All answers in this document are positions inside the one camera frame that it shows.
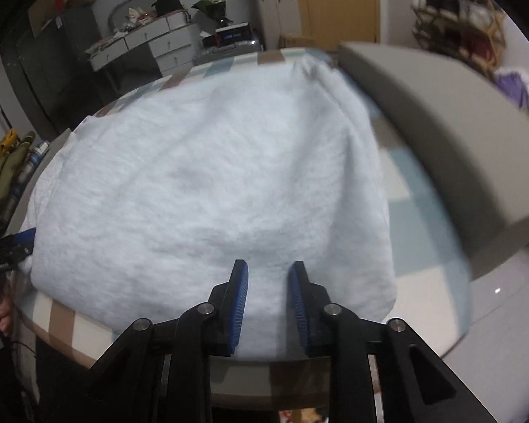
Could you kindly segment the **left hand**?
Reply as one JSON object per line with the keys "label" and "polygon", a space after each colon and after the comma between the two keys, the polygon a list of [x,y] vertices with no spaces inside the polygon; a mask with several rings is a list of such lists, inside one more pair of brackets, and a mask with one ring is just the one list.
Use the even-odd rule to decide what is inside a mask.
{"label": "left hand", "polygon": [[9,336],[13,329],[12,298],[9,281],[0,277],[0,331]]}

